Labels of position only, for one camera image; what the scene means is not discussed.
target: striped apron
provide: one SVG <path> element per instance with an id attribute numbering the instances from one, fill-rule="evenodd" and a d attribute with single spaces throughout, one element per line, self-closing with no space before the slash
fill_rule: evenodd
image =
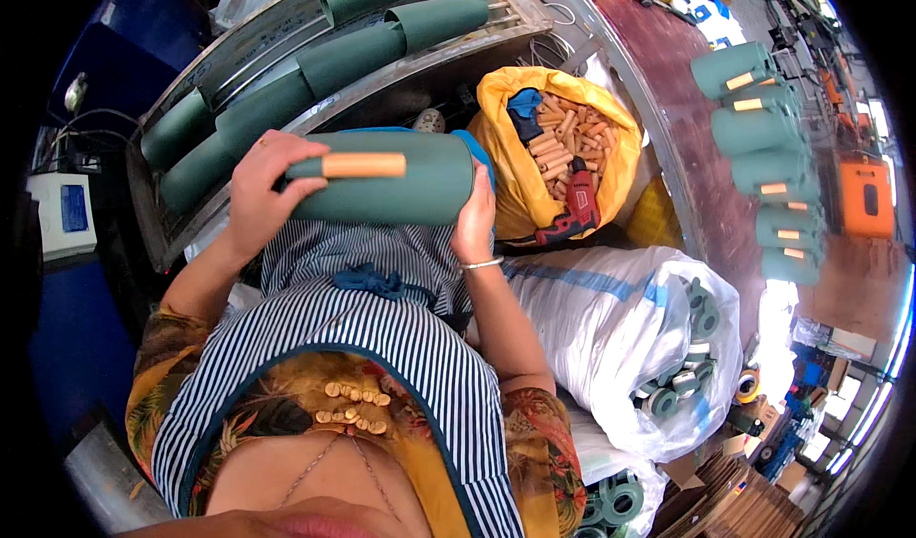
<path id="1" fill-rule="evenodd" d="M 471 535 L 522 536 L 496 373 L 442 320 L 470 308 L 451 235 L 452 227 L 285 224 L 265 249 L 267 299 L 216 326 L 156 434 L 153 478 L 172 513 L 186 515 L 223 417 L 258 377 L 306 351 L 344 351 L 382 366 L 426 413 Z M 402 299 L 334 286 L 339 271 L 369 261 L 412 284 Z"/>

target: woman's left hand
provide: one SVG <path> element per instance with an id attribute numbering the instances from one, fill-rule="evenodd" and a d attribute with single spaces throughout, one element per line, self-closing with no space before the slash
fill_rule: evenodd
<path id="1" fill-rule="evenodd" d="M 294 163 L 326 155 L 331 149 L 288 132 L 267 131 L 235 166 L 229 226 L 223 231 L 244 262 L 258 255 L 308 195 L 327 188 L 325 178 L 297 178 L 278 194 L 271 187 Z"/>

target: yellow bag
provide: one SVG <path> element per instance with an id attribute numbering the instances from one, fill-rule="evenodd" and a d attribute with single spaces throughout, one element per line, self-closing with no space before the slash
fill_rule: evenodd
<path id="1" fill-rule="evenodd" d="M 503 67 L 477 86 L 480 112 L 468 131 L 493 161 L 497 176 L 497 239 L 530 246 L 536 228 L 547 228 L 565 212 L 565 205 L 547 193 L 541 171 L 519 140 L 506 110 L 510 98 L 526 87 L 547 91 L 573 103 L 591 105 L 613 123 L 617 144 L 604 163 L 604 177 L 595 200 L 601 226 L 614 219 L 635 176 L 642 135 L 633 117 L 606 89 L 585 79 L 545 67 Z M 584 238 L 594 230 L 572 238 Z"/>

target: necklace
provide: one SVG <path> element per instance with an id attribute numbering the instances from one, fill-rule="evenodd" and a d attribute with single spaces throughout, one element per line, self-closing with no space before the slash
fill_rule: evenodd
<path id="1" fill-rule="evenodd" d="M 385 505 L 388 507 L 389 510 L 391 510 L 391 514 L 397 519 L 397 521 L 400 522 L 400 518 L 397 516 L 397 513 L 395 512 L 394 507 L 391 506 L 391 502 L 388 500 L 388 495 L 385 494 L 385 489 L 382 487 L 381 483 L 378 482 L 378 477 L 375 476 L 375 472 L 372 471 L 372 466 L 369 464 L 369 459 L 368 457 L 366 457 L 365 453 L 360 448 L 359 443 L 357 443 L 356 440 L 349 435 L 344 435 L 344 436 L 350 439 L 350 442 L 353 443 L 353 446 L 356 448 L 356 452 L 358 452 L 359 455 L 363 458 L 363 464 L 365 465 L 365 469 L 368 471 L 369 475 L 372 476 L 372 480 L 375 482 L 375 487 L 378 488 L 378 491 L 381 493 L 382 498 L 385 500 Z M 305 476 L 309 474 L 309 472 L 315 467 L 317 463 L 319 463 L 322 460 L 322 458 L 324 458 L 327 452 L 331 450 L 331 447 L 334 446 L 334 443 L 337 442 L 338 438 L 340 438 L 339 434 L 338 436 L 333 438 L 328 443 L 328 445 L 324 448 L 324 450 L 320 452 L 318 456 L 315 457 L 315 460 L 312 461 L 311 464 L 306 466 L 302 474 L 299 475 L 299 477 L 296 478 L 296 481 L 292 483 L 292 486 L 290 486 L 290 490 L 286 493 L 286 496 L 283 497 L 283 499 L 281 500 L 281 503 L 277 506 L 277 508 L 283 508 L 283 505 L 286 504 L 286 501 L 288 499 L 290 499 L 290 496 L 292 495 L 293 491 L 296 489 L 296 486 L 299 486 L 299 484 L 304 480 Z"/>

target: wooden table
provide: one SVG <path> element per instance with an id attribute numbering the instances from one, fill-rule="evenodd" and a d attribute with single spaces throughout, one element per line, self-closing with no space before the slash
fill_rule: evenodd
<path id="1" fill-rule="evenodd" d="M 660 7 L 631 0 L 566 0 L 589 25 L 633 97 L 665 173 L 687 252 L 738 290 L 743 345 L 758 329 L 762 248 L 755 235 L 759 205 L 732 184 L 710 116 L 719 104 L 693 81 L 690 62 L 709 52 L 695 27 Z"/>

